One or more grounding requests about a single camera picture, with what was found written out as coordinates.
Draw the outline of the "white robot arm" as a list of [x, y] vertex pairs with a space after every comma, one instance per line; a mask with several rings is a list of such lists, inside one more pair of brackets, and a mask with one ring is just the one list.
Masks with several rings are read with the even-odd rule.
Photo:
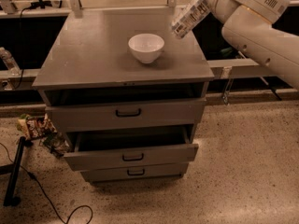
[[223, 38], [254, 62], [299, 89], [299, 36], [273, 27], [290, 0], [207, 0]]

